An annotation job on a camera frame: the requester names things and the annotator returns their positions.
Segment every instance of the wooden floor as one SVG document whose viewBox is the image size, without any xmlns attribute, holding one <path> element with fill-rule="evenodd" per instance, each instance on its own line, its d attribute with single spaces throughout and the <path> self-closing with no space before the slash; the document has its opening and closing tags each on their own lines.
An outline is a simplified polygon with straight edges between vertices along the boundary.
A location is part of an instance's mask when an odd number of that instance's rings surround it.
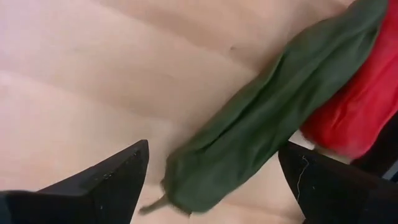
<svg viewBox="0 0 398 224">
<path fill-rule="evenodd" d="M 0 0 L 0 189 L 37 190 L 139 139 L 158 183 L 170 150 L 351 1 Z M 301 217 L 275 158 L 227 201 Z"/>
</svg>

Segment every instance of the green cloth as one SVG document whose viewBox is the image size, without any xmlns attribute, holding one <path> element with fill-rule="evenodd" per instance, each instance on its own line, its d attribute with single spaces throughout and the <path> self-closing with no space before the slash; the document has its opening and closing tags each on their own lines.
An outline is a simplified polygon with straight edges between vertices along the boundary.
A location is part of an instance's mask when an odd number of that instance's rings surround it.
<svg viewBox="0 0 398 224">
<path fill-rule="evenodd" d="M 164 203 L 206 212 L 245 183 L 364 63 L 386 9 L 387 0 L 357 0 L 296 36 L 268 71 L 169 156 L 165 197 L 142 212 Z"/>
</svg>

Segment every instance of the red fabric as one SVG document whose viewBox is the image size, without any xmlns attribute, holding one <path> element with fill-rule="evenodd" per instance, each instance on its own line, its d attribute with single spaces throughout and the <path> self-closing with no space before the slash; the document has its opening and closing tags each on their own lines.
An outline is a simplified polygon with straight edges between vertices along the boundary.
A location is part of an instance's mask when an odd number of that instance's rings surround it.
<svg viewBox="0 0 398 224">
<path fill-rule="evenodd" d="M 396 111 L 398 1 L 390 0 L 381 32 L 365 64 L 307 119 L 301 130 L 315 144 L 355 159 L 369 150 Z"/>
</svg>

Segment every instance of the green fabric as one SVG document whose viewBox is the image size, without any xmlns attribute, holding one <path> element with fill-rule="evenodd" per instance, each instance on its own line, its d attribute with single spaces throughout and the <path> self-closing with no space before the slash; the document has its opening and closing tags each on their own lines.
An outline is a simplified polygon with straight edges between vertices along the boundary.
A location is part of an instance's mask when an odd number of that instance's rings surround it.
<svg viewBox="0 0 398 224">
<path fill-rule="evenodd" d="M 206 212 L 245 183 L 364 63 L 386 9 L 387 0 L 357 0 L 296 36 L 271 69 L 169 156 L 158 206 Z"/>
</svg>

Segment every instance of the loose thread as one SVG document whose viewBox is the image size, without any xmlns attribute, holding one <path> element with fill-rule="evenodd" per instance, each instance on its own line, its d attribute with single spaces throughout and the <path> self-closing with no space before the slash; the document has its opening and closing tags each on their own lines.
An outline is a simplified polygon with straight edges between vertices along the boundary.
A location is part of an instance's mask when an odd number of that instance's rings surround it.
<svg viewBox="0 0 398 224">
<path fill-rule="evenodd" d="M 298 181 L 297 181 L 297 202 L 299 202 L 299 198 L 300 198 L 300 181 L 301 181 L 301 176 L 303 175 L 305 169 L 310 165 L 310 162 L 303 156 L 302 158 L 303 160 L 305 160 L 305 162 L 307 162 L 307 164 L 305 165 L 303 171 L 301 171 L 300 176 L 298 177 Z"/>
<path fill-rule="evenodd" d="M 156 202 L 154 202 L 151 205 L 144 206 L 139 210 L 140 215 L 147 215 L 155 210 L 158 210 L 160 208 L 163 208 L 169 204 L 169 200 L 167 199 L 166 195 L 158 199 Z"/>
</svg>

